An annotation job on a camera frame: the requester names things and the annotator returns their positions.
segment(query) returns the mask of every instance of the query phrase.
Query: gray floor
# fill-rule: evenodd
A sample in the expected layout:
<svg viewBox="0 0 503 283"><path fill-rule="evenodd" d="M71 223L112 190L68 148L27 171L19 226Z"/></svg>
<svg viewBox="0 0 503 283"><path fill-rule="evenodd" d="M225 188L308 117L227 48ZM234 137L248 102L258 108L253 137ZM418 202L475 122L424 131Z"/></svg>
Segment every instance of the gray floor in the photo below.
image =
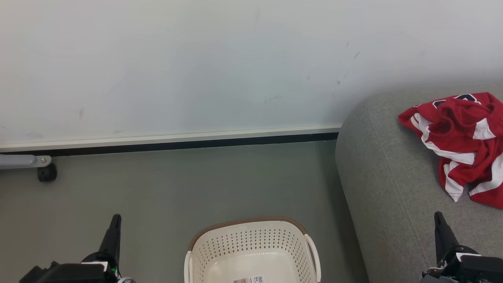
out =
<svg viewBox="0 0 503 283"><path fill-rule="evenodd" d="M0 276L79 262L122 215L121 271L183 282L190 239L211 224L289 216L305 226L322 282L366 282L334 141L55 158L58 178L0 171Z"/></svg>

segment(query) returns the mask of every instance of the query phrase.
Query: red jersey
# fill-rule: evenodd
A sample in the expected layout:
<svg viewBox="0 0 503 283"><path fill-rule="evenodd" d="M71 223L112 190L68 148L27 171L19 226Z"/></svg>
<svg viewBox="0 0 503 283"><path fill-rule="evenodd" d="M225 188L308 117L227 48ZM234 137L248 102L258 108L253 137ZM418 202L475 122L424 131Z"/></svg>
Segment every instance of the red jersey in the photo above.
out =
<svg viewBox="0 0 503 283"><path fill-rule="evenodd" d="M488 92L451 96L407 109L400 123L441 156L440 184L457 201L503 209L503 103Z"/></svg>

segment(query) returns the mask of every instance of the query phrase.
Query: black baseboard strip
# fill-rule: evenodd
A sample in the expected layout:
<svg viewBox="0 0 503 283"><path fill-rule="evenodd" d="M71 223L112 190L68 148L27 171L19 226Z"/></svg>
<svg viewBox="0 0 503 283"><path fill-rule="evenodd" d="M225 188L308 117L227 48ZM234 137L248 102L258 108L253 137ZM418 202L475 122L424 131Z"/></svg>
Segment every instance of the black baseboard strip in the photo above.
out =
<svg viewBox="0 0 503 283"><path fill-rule="evenodd" d="M95 148L81 148L81 149L60 149L60 150L9 152L9 153L2 153L2 154L8 154L8 155L33 154L33 155L49 155L52 157L57 157L57 156L74 156L74 155L89 155L89 154L123 153L123 152L146 152L146 151L164 151L164 150L181 150L181 149L198 149L198 148L217 148L217 147L229 147L229 146L313 142L316 140L334 140L334 139L337 139L337 135L338 135L338 133L336 133L336 132L333 132L333 133L314 133L314 134L247 137L247 138L201 140L201 141L182 141L179 143L163 143L163 144L145 144L145 145L111 146L111 147L95 147Z"/></svg>

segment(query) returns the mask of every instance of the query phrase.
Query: white baseboard trim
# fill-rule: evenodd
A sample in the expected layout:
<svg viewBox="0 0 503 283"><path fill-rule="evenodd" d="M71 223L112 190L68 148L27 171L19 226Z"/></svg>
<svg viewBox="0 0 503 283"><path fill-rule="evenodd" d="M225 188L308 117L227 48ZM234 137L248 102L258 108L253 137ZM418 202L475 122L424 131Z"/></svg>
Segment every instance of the white baseboard trim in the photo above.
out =
<svg viewBox="0 0 503 283"><path fill-rule="evenodd" d="M112 138L101 138L101 139L83 139L83 140L67 140L67 141L43 141L35 143L0 145L0 153L18 152L18 151L19 152L41 151L41 150L92 148L92 147L195 142L203 140L266 137L266 136L281 136L281 135L296 135L296 134L331 133L331 132L339 132L340 128L341 125L337 124L337 125L326 125L326 126L272 128L272 129L260 129L260 130L240 130L240 131L223 131L223 132L208 132L208 133L135 136L135 137L112 137Z"/></svg>

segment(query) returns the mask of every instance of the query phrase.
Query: white wall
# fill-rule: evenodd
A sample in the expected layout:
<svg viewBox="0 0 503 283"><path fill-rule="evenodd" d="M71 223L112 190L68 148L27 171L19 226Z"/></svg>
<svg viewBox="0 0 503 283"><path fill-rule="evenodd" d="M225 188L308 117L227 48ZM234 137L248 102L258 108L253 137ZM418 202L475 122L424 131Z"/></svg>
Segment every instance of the white wall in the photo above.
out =
<svg viewBox="0 0 503 283"><path fill-rule="evenodd" d="M496 0L3 0L0 145L340 124L503 74Z"/></svg>

